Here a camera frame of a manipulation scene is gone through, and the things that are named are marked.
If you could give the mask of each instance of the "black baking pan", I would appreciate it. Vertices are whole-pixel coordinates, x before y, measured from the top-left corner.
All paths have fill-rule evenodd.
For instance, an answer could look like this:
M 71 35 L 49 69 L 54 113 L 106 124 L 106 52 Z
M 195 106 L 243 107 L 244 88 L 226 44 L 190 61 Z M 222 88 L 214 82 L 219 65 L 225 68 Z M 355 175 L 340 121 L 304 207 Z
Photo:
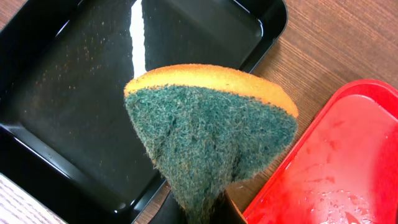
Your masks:
M 123 106 L 146 70 L 251 72 L 282 0 L 28 0 L 0 33 L 0 172 L 65 221 L 131 223 L 164 183 Z

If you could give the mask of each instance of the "scrubbing sponge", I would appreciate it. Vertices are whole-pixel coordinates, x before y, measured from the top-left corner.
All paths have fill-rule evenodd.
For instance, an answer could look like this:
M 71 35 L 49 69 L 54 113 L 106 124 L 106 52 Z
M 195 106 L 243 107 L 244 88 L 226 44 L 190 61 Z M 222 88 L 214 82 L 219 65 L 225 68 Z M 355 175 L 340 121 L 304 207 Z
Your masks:
M 220 89 L 220 86 L 239 86 L 237 79 L 220 78 L 231 73 L 230 69 L 211 65 L 178 66 L 163 72 L 155 70 L 133 80 L 135 84 L 140 83 L 139 88 L 131 88 L 137 84 L 128 84 L 126 108 L 149 157 L 169 181 L 189 222 L 206 223 L 211 206 L 230 183 L 251 178 L 291 143 L 297 129 L 294 117 L 297 109 L 291 101 L 281 101 L 290 108 L 288 113 L 285 108 L 269 103 L 272 98 L 264 103 L 259 97 L 261 94 L 242 94 L 237 88 Z M 218 77 L 210 76 L 214 79 L 211 80 L 209 73 L 197 72 L 195 67 L 216 70 Z M 187 78 L 192 70 L 196 86 Z M 157 75 L 166 77 L 164 71 L 178 71 L 182 79 L 170 82 L 165 78 L 155 82 Z M 243 80 L 254 77 L 238 73 Z M 240 81 L 240 87 L 245 86 L 244 81 Z M 245 90 L 250 90 L 248 87 L 250 85 L 245 86 Z

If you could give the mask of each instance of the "orange sponge layer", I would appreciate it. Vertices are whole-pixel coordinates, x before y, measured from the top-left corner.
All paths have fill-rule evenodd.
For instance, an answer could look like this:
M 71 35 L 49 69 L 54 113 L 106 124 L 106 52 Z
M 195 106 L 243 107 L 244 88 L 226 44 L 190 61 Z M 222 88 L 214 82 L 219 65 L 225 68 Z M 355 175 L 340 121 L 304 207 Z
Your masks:
M 131 80 L 124 89 L 124 96 L 143 88 L 165 85 L 197 86 L 241 96 L 253 96 L 264 104 L 270 103 L 286 110 L 295 118 L 299 115 L 296 105 L 279 85 L 248 73 L 216 65 L 172 65 L 149 71 Z

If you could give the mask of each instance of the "abrasive sponge surface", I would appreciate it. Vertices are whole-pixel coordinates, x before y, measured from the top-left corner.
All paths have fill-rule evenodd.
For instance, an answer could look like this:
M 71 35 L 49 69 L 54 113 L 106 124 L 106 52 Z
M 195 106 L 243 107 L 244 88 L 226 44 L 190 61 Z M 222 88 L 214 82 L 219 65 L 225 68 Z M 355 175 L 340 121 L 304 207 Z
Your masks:
M 202 87 L 145 88 L 125 102 L 190 223 L 206 223 L 217 196 L 264 170 L 297 129 L 293 116 L 276 106 Z

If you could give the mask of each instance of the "folded sponge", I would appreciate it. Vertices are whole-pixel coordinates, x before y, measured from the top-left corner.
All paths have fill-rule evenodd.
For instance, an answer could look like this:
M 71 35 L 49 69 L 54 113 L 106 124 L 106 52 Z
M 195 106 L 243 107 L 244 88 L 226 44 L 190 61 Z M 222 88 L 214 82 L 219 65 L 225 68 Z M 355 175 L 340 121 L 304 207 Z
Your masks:
M 181 79 L 167 79 L 167 72 Z M 164 76 L 161 82 L 157 75 Z M 212 65 L 176 65 L 126 86 L 133 126 L 190 223 L 208 222 L 211 206 L 230 183 L 264 170 L 294 138 L 295 105 L 279 86 L 253 77 Z M 265 83 L 264 90 L 251 94 L 248 79 Z M 269 97 L 267 88 L 285 101 Z

